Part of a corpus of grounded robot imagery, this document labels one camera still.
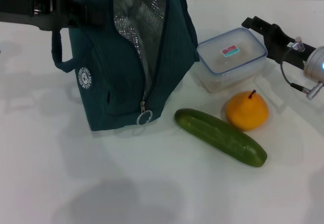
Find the teal insulated lunch bag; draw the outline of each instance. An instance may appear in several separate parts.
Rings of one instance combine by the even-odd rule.
[[[59,31],[52,35],[55,65],[75,70],[91,130],[143,125],[195,61],[197,36],[186,0],[75,0],[104,11],[105,25],[69,30],[73,58],[62,62]]]

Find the cable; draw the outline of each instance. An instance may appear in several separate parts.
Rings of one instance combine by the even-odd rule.
[[[286,81],[290,86],[292,85],[292,83],[287,79],[287,77],[286,77],[286,75],[285,75],[283,64],[284,64],[284,61],[285,61],[286,57],[287,57],[288,54],[292,51],[292,49],[293,49],[293,48],[290,47],[290,48],[289,48],[289,49],[284,53],[284,55],[282,56],[281,61],[280,61],[280,69],[281,69],[282,76],[283,76],[283,78],[285,79],[285,81]]]

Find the cucumber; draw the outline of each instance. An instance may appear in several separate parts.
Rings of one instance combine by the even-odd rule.
[[[267,160],[265,150],[251,137],[212,115],[193,109],[180,109],[174,118],[188,133],[242,163],[261,167]]]

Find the bag handle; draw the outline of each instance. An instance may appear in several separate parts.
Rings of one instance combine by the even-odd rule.
[[[66,62],[62,62],[62,38],[59,30],[52,32],[52,57],[55,66],[69,73],[78,66],[78,59],[72,58]]]

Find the container lid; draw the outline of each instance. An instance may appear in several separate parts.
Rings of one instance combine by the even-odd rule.
[[[267,56],[268,51],[246,28],[237,28],[199,44],[201,62],[214,75],[222,75]]]

